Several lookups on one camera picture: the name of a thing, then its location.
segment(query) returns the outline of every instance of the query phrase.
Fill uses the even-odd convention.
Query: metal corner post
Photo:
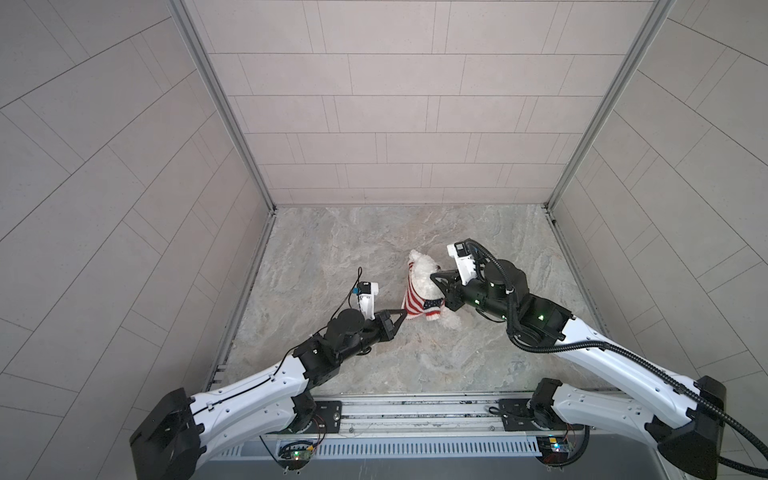
[[[190,18],[187,5],[184,3],[184,0],[168,0],[168,9],[170,10],[170,15],[174,18],[176,25],[179,28],[179,32],[181,33],[181,37],[184,39],[184,43],[187,44],[187,47],[190,50],[192,59],[197,66],[197,71],[200,72],[200,76],[203,78],[205,86],[211,93],[211,97],[214,100],[216,109],[221,114],[221,120],[224,122],[224,127],[227,129],[227,132],[232,138],[232,142],[234,143],[237,152],[240,154],[240,157],[245,161],[251,177],[259,187],[259,192],[266,202],[267,208],[269,208],[270,213],[273,214],[275,211],[275,203],[272,201],[270,191],[266,188],[264,179],[261,177],[259,168],[253,158],[253,154],[248,148],[248,143],[245,141],[243,132],[240,131],[240,128],[237,126],[237,121],[235,120],[234,113],[232,112],[232,107],[227,100],[227,96],[224,94],[224,90],[222,89],[221,83],[216,76],[214,67],[210,63],[208,53],[205,52],[205,48],[200,42],[200,36],[198,35],[194,23]]]
[[[584,160],[584,157],[587,156],[587,152],[592,146],[594,139],[597,138],[608,115],[611,114],[616,102],[629,84],[632,74],[637,70],[645,52],[656,37],[664,20],[667,19],[667,13],[672,8],[674,2],[675,0],[656,0],[650,7],[650,11],[646,16],[644,23],[632,41],[629,51],[624,56],[621,66],[616,72],[613,81],[611,81],[611,84],[608,86],[608,90],[600,101],[587,129],[581,136],[571,159],[565,166],[565,170],[563,171],[558,184],[552,191],[552,195],[549,197],[549,200],[547,200],[546,204],[550,212],[552,212],[552,209],[554,209],[555,205],[560,201],[568,182],[571,181],[571,178],[576,174],[576,170]]]

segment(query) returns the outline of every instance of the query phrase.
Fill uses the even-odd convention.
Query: marble surface
[[[455,268],[445,245],[467,237],[513,262],[530,291],[593,319],[538,205],[284,208],[227,360],[225,382],[277,362],[324,326],[354,283],[379,282],[376,309],[400,308],[411,249]],[[529,354],[508,340],[505,325],[467,307],[458,330],[419,317],[368,356],[344,362],[318,393],[480,392],[533,390],[542,377],[581,388],[607,384],[554,355]]]

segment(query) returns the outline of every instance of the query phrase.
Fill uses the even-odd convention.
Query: white plush toy
[[[408,289],[402,299],[402,308],[408,310],[406,319],[423,315],[427,320],[439,320],[449,329],[458,329],[462,320],[456,312],[445,308],[442,292],[429,276],[440,270],[429,256],[411,250],[408,255]]]

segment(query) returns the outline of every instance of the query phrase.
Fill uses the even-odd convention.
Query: gray surface
[[[445,245],[472,237],[528,275],[533,293],[591,323],[537,205],[344,207],[281,209],[227,362],[225,382],[252,375],[324,326],[344,298],[358,266],[379,282],[378,310],[399,308],[411,249],[455,268]],[[584,388],[604,386],[589,372],[553,355],[516,349],[503,325],[459,310],[462,326],[447,329],[419,317],[394,341],[352,358],[315,393],[532,390],[544,377]]]
[[[332,480],[656,480],[666,478],[660,463],[647,446],[619,435],[593,435],[584,456],[560,472],[548,471],[535,458],[430,458],[376,460],[316,460],[301,470],[298,478]],[[193,480],[270,480],[295,478],[266,461],[208,462],[195,472]]]

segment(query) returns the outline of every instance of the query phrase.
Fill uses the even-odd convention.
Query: white fur
[[[413,262],[411,267],[411,284],[416,293],[425,300],[437,300],[442,298],[442,292],[429,278],[431,274],[439,270],[437,262],[429,255],[411,250],[408,255],[409,262]],[[462,320],[456,312],[445,308],[440,309],[440,314],[431,319],[437,319],[440,323],[449,329],[458,329],[462,325]]]

